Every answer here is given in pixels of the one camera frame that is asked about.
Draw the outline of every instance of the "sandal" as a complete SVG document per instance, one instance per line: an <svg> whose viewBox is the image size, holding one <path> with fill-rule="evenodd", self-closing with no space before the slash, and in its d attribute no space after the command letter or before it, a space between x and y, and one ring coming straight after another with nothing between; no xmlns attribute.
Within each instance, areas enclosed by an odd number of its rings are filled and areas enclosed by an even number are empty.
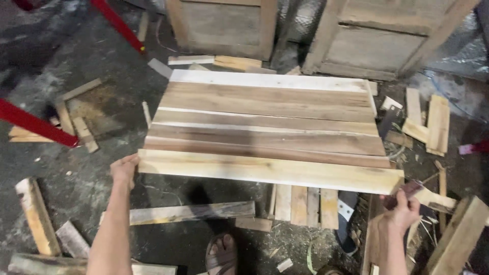
<svg viewBox="0 0 489 275"><path fill-rule="evenodd" d="M223 275L230 268L236 267L238 263L238 249L236 247L236 242L234 242L234 247L231 250L226 249L225 251L217 251L214 255L210 254L212 245L216 244L218 239L222 239L222 242L224 242L224 236L227 234L228 233L221 233L214 236L207 245L207 250L205 252L205 268L209 274L211 269L221 267L216 275Z"/></svg>

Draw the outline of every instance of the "concrete floor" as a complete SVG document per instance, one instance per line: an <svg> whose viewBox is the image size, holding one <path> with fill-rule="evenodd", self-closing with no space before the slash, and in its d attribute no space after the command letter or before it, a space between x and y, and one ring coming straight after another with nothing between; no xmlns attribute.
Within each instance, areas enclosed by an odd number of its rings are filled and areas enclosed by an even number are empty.
<svg viewBox="0 0 489 275"><path fill-rule="evenodd" d="M119 1L110 4L135 32L141 10ZM0 121L0 275L7 272L14 252L36 253L14 185L26 177L39 178L39 185L55 229L70 219L89 243L98 229L100 214L107 206L111 188L109 165L141 148L147 127L141 102L148 102L153 115L168 80L146 64L156 57L161 61L176 55L155 39L156 23L151 23L146 37L147 56L139 55L84 0L53 0L33 14L19 11L9 1L0 3L0 92L10 102L39 117L55 97L95 78L104 84L69 102L72 116L82 116L98 142L100 150L88 154L85 147L68 149L54 143L9 143L11 125ZM171 27L166 20L159 29L166 47L176 49ZM281 71L297 62L298 52ZM488 159L481 155L461 158L459 144L486 138L487 86L475 81L436 74L440 90L460 108L478 120L453 107L450 122L449 149L445 158L425 152L415 141L396 159L408 177L425 179L436 172L438 159L448 170L449 196L460 198L475 194L489 203ZM431 80L421 74L398 83L380 85L376 98L379 106L385 95L404 103L406 86L422 90L422 109L427 110L428 96L437 91ZM386 144L387 153L398 150ZM427 183L437 191L437 181ZM131 195L132 208L177 206L254 200L257 216L265 216L270 185L153 174L137 175ZM354 228L366 230L366 208L354 215ZM213 234L231 231L237 238L240 274L276 274L276 265L290 257L294 266L286 275L308 274L306 254L313 240L312 266L338 266L347 273L358 274L361 253L348 257L341 252L331 230L298 227L275 221L270 233L236 229L231 220L180 222L131 227L133 258L145 262L178 265L180 274L196 275L205 271L204 254ZM489 232L481 238L472 266L487 273ZM279 251L272 258L269 254Z"/></svg>

